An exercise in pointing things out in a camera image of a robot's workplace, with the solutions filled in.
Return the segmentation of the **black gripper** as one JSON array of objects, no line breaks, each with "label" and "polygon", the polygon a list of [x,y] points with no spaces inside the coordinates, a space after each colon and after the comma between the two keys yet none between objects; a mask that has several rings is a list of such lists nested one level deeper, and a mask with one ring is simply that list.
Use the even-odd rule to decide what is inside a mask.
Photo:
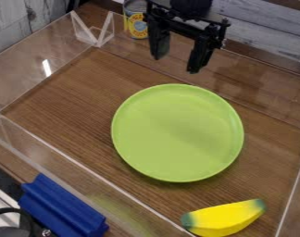
[{"label": "black gripper", "polygon": [[[228,19],[211,11],[212,0],[146,0],[146,4],[146,13],[179,24],[183,32],[202,31],[206,34],[200,34],[194,40],[187,62],[187,72],[198,73],[208,63],[212,43],[215,48],[224,45]],[[150,19],[147,33],[150,53],[159,60],[170,51],[170,29],[163,22]]]}]

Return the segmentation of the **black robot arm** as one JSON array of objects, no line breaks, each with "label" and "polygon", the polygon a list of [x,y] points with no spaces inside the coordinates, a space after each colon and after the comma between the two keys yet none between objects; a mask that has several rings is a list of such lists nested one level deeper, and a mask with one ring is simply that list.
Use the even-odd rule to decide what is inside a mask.
[{"label": "black robot arm", "polygon": [[212,0],[146,0],[143,21],[147,25],[150,54],[155,60],[170,52],[171,33],[194,41],[186,71],[199,72],[212,51],[224,45],[230,22],[210,12]]}]

